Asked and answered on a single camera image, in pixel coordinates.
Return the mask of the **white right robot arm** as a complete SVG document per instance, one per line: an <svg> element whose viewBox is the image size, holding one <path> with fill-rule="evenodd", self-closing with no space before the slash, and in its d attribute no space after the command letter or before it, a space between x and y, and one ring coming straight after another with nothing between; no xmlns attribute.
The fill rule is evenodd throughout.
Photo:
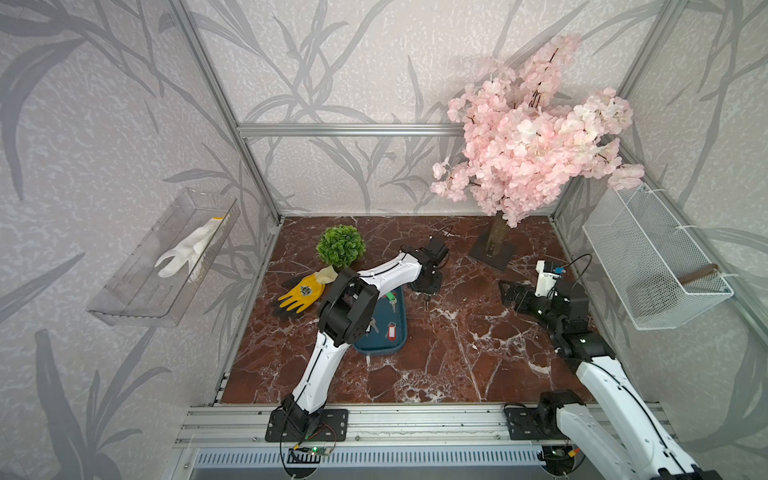
<svg viewBox="0 0 768 480"><path fill-rule="evenodd" d="M604 338L589 326L582 286L557 279L542 295L516 282L499 283L501 301L533 317L550 335L556 353L591 393L611 425L606 430L572 390L544 392L534 407L508 404L511 439L571 442L566 453L540 455L559 475L582 453L606 479L717 479L677 443L653 415Z"/></svg>

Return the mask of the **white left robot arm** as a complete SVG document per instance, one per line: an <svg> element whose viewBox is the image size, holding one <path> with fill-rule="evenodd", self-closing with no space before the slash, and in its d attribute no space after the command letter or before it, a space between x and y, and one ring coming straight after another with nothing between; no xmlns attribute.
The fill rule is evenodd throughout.
<svg viewBox="0 0 768 480"><path fill-rule="evenodd" d="M448 254L437 233L419 248L403 247L372 269L342 270L319 306L318 334L301 380L281 403L288 422L299 429L320 418L335 373L347 350L366 332L380 298L401 286L433 295L440 290L440 264Z"/></svg>

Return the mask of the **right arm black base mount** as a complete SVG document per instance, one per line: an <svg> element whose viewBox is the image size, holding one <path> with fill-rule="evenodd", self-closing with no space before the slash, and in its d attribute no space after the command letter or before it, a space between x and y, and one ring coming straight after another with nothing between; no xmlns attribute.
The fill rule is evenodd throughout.
<svg viewBox="0 0 768 480"><path fill-rule="evenodd" d="M522 403L505 404L502 411L510 439L564 441L566 436L557 425L557 411L570 404L585 405L572 390L543 392L533 407Z"/></svg>

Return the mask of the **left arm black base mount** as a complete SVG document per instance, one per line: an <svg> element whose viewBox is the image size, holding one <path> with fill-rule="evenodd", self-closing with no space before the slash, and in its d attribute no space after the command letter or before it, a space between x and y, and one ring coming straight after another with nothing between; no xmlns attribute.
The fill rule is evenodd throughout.
<svg viewBox="0 0 768 480"><path fill-rule="evenodd" d="M321 409L307 414L301 409L291 412L278 408L271 412L265 441L268 443L346 440L348 409Z"/></svg>

